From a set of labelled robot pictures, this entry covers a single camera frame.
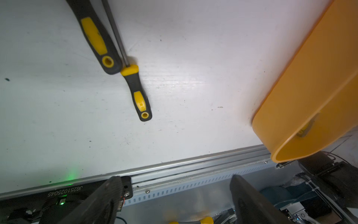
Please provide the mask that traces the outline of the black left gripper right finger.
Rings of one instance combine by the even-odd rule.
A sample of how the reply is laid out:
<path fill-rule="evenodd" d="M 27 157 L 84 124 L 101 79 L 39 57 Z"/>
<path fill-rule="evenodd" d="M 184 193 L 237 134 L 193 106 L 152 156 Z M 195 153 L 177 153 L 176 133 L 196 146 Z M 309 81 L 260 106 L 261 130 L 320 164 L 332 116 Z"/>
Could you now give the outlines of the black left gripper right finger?
<path fill-rule="evenodd" d="M 242 176 L 232 176 L 230 192 L 239 224 L 292 223 Z"/>

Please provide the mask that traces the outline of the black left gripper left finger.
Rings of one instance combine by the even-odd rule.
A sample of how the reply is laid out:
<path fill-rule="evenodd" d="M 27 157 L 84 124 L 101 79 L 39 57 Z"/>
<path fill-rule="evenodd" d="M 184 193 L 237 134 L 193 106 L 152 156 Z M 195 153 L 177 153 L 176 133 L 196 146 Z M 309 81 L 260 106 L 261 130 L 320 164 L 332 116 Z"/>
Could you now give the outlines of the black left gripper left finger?
<path fill-rule="evenodd" d="M 58 223 L 113 224 L 123 194 L 120 176 L 113 176 Z"/>

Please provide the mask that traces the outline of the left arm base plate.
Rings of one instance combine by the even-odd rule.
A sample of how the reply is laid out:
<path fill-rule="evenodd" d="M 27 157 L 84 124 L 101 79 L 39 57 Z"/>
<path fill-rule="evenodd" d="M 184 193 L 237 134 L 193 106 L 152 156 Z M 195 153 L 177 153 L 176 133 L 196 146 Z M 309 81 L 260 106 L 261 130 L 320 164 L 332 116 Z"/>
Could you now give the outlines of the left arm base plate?
<path fill-rule="evenodd" d="M 129 176 L 120 177 L 123 183 L 123 194 L 117 213 L 122 209 L 124 202 L 133 196 L 131 178 Z M 107 180 L 85 184 L 83 189 L 66 195 L 52 196 L 47 191 L 1 200 L 1 223 L 59 224 L 60 220 L 83 203 Z"/>

